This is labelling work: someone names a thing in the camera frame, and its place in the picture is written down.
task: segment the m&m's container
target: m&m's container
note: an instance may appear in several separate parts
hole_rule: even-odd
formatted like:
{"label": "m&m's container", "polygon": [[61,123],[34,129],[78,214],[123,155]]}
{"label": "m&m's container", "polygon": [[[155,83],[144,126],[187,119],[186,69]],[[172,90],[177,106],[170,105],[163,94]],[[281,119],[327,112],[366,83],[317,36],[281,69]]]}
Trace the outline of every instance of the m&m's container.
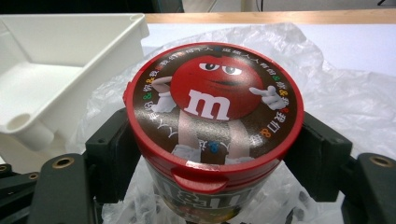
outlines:
{"label": "m&m's container", "polygon": [[251,49],[194,43],[149,60],[124,93],[155,187],[196,223],[236,216],[265,188],[303,125],[301,94]]}

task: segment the brown container label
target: brown container label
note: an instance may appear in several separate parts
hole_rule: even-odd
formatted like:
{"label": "brown container label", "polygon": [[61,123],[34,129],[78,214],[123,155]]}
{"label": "brown container label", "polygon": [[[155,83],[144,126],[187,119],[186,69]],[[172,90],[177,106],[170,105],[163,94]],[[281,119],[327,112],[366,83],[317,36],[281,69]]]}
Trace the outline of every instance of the brown container label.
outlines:
{"label": "brown container label", "polygon": [[182,46],[154,58],[137,76],[133,105],[141,128],[188,161],[259,158],[285,141],[301,109],[283,69],[232,45]]}

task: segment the wooden strip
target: wooden strip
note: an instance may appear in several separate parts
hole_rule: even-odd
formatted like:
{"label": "wooden strip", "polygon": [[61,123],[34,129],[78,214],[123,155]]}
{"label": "wooden strip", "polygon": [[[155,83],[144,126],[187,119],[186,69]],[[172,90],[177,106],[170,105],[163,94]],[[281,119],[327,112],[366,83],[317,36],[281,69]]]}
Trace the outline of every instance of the wooden strip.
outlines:
{"label": "wooden strip", "polygon": [[332,11],[221,12],[146,14],[147,23],[396,23],[396,8]]}

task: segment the cartoon leg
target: cartoon leg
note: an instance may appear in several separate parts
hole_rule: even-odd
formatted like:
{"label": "cartoon leg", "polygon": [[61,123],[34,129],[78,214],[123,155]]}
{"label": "cartoon leg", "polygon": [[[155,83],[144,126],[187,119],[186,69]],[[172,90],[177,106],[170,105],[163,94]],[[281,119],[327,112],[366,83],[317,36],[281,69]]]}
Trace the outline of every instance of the cartoon leg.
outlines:
{"label": "cartoon leg", "polygon": [[225,163],[234,164],[254,160],[254,158],[249,156],[250,140],[244,124],[237,119],[228,122],[228,125],[230,127],[231,142]]}
{"label": "cartoon leg", "polygon": [[201,149],[199,147],[194,124],[189,115],[180,110],[178,119],[178,145],[172,154],[188,161],[201,161]]}

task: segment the cartoon arm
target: cartoon arm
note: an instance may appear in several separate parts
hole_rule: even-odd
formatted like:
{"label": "cartoon arm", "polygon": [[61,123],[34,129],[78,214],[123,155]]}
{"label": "cartoon arm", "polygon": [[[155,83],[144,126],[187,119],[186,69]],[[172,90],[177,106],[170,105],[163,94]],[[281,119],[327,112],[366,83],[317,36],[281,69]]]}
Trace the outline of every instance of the cartoon arm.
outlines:
{"label": "cartoon arm", "polygon": [[286,107],[285,102],[276,93],[276,89],[273,86],[269,86],[266,91],[261,91],[257,88],[250,87],[249,90],[255,95],[260,95],[262,101],[267,104],[272,110],[282,109]]}
{"label": "cartoon arm", "polygon": [[152,111],[169,113],[175,108],[176,104],[171,96],[170,87],[165,84],[171,82],[171,80],[172,77],[160,77],[151,82],[152,88],[154,88],[160,96],[158,103],[151,106]]}

